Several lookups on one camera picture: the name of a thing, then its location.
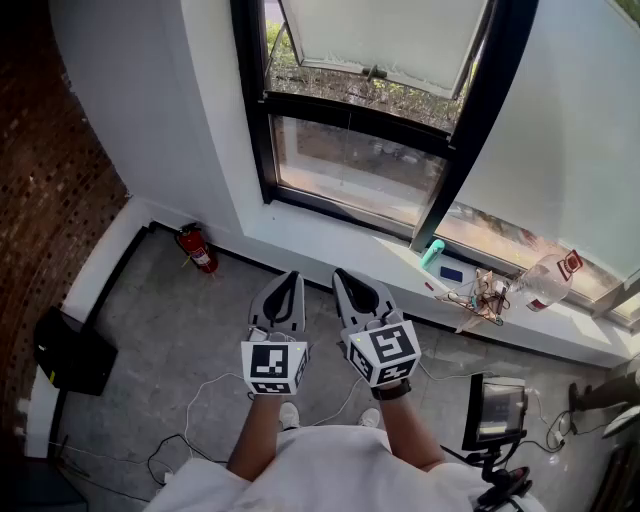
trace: window sill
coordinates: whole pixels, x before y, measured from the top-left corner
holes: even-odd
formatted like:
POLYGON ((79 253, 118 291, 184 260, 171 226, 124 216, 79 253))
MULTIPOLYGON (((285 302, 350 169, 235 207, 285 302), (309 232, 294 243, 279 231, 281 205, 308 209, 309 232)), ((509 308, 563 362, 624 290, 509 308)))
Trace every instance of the window sill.
MULTIPOLYGON (((444 264, 462 272, 463 283, 475 277, 476 267, 444 255, 431 272, 425 272, 419 256, 397 239, 277 201, 263 206, 245 235, 325 264, 322 271, 301 269, 305 277, 325 286, 331 286, 334 267, 364 272, 387 284, 398 306, 407 313, 450 327, 457 327, 465 312, 435 299, 450 287, 457 287, 437 277, 439 268, 444 264)), ((513 308, 505 314, 502 327, 483 322, 470 332, 607 368, 626 362, 640 350, 640 336, 632 336, 606 319, 593 320, 587 312, 564 303, 543 313, 513 308)))

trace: white shirt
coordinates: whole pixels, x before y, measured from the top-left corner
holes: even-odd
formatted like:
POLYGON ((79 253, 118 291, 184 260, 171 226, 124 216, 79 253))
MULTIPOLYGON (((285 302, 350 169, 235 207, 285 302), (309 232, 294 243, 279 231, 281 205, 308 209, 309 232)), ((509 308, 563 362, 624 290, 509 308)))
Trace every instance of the white shirt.
POLYGON ((414 468, 391 454, 382 430, 332 425, 279 434, 275 460, 253 483, 191 459, 146 512, 471 512, 488 487, 461 464, 414 468))

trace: white shoe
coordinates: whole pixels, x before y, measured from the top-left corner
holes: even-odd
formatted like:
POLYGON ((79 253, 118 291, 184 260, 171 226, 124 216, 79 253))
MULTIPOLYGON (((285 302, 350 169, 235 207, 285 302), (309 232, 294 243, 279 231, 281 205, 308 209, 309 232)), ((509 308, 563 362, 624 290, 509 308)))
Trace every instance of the white shoe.
POLYGON ((358 420, 358 425, 361 427, 376 428, 380 423, 380 411, 378 409, 367 409, 362 413, 358 420))
POLYGON ((300 428, 298 408, 291 402, 285 402, 280 406, 280 423, 282 423, 282 430, 300 428))

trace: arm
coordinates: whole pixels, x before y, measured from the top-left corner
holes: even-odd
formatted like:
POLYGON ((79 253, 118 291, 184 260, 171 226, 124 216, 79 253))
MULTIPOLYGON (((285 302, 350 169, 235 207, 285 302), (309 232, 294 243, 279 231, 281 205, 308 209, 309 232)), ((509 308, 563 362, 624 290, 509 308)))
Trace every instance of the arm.
POLYGON ((420 422, 407 395, 380 402, 391 453, 407 464, 428 472, 444 462, 444 452, 420 422))
POLYGON ((282 398, 256 395, 227 469, 253 482, 276 456, 282 398))

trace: person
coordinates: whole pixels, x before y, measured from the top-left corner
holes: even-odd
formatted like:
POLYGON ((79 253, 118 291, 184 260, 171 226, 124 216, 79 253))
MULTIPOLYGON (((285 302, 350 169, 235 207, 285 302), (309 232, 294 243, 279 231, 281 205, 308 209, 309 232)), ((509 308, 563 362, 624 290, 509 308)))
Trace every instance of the person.
POLYGON ((466 512, 489 487, 478 469, 445 461, 406 394, 381 399, 355 426, 300 427, 282 402, 256 395, 226 469, 191 459, 147 512, 466 512))

